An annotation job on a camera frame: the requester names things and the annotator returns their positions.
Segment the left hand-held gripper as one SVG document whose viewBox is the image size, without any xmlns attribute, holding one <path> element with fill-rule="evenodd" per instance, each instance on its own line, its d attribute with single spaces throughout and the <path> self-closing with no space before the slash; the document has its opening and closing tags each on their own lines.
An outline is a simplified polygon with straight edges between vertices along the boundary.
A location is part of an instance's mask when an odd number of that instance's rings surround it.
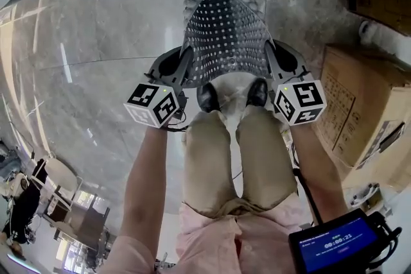
<svg viewBox="0 0 411 274">
<path fill-rule="evenodd" d="M 132 119 L 159 129 L 179 129 L 186 120 L 183 91 L 193 63 L 192 47 L 176 47 L 159 56 L 124 106 Z"/>
</svg>

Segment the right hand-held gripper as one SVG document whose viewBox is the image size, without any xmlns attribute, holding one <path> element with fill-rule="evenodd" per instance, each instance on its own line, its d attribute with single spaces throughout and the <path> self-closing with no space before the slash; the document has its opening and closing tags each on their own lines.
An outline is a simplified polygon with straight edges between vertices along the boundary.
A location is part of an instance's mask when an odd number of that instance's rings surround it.
<svg viewBox="0 0 411 274">
<path fill-rule="evenodd" d="M 303 56 L 280 41 L 266 41 L 270 67 L 272 104 L 275 112 L 290 126 L 315 122 L 327 107 L 324 89 Z"/>
</svg>

